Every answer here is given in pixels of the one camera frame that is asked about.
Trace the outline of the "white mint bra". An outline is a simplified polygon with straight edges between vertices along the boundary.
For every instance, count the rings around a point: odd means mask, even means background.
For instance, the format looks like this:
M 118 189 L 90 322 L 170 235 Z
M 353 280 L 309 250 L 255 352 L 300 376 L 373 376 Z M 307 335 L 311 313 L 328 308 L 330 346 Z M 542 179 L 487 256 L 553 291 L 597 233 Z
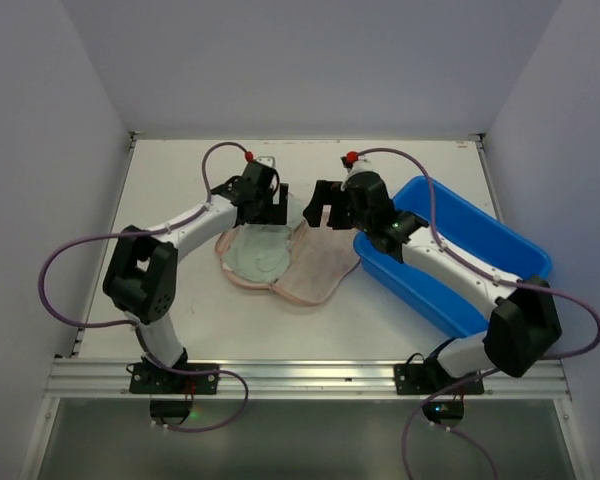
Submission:
M 289 194 L 285 225 L 244 225 L 231 231 L 220 254 L 223 266 L 245 281 L 277 281 L 290 266 L 293 236 L 303 222 L 302 207 L 303 203 Z

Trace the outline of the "floral mesh laundry bag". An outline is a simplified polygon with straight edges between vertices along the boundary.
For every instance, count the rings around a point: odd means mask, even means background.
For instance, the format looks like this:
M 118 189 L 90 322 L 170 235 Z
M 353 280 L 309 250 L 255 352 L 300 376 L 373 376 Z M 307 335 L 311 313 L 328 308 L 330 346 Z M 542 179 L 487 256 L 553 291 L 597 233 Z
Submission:
M 297 305 L 316 306 L 328 300 L 359 263 L 353 248 L 354 230 L 332 230 L 324 225 L 310 228 L 303 217 L 293 236 L 289 268 L 274 283 L 256 284 L 240 279 L 222 264 L 220 254 L 233 230 L 223 233 L 215 244 L 215 254 L 228 280 L 240 288 L 271 291 Z

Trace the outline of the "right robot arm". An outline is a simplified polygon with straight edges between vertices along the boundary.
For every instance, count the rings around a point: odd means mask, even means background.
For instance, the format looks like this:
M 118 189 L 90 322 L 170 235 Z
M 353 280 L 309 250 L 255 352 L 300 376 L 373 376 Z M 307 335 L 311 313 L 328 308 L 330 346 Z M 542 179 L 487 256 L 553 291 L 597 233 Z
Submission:
M 408 379 L 440 390 L 484 370 L 520 378 L 562 335 L 547 255 L 435 180 L 396 195 L 372 170 L 319 180 L 303 216 L 356 230 L 364 271 L 446 334 Z

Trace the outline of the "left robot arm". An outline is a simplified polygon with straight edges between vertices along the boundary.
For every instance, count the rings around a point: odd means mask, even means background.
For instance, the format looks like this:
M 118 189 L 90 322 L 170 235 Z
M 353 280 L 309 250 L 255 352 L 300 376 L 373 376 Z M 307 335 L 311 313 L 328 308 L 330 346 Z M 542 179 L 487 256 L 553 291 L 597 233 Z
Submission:
M 285 225 L 288 186 L 258 161 L 213 188 L 205 201 L 142 230 L 126 227 L 109 262 L 103 292 L 134 324 L 149 361 L 167 371 L 187 360 L 169 314 L 178 264 L 208 240 L 244 224 Z

